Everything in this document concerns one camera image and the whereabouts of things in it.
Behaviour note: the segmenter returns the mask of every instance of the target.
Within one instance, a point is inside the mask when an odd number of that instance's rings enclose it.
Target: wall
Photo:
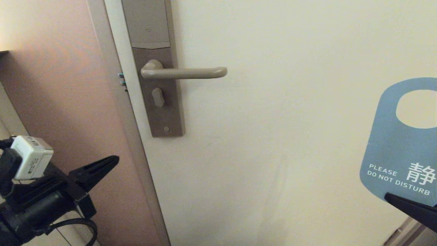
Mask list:
[[[0,81],[30,135],[54,147],[53,161],[65,172],[108,155],[121,158],[90,192],[99,242],[159,245],[156,211],[146,198],[153,187],[144,190],[138,175],[147,163],[134,161],[114,91],[123,88],[107,77],[116,75],[106,74],[86,1],[0,0],[0,6],[0,50],[10,51],[0,60]]]

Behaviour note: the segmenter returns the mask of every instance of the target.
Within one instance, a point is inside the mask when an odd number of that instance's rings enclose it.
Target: charger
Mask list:
[[[11,149],[16,150],[23,159],[14,177],[15,180],[43,177],[45,168],[53,156],[53,148],[37,137],[17,136]]]

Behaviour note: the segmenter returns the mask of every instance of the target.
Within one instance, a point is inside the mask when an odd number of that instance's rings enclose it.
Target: door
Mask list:
[[[379,97],[436,76],[434,1],[171,1],[186,134],[153,138],[120,0],[106,0],[173,246],[381,245],[407,217],[359,171]]]

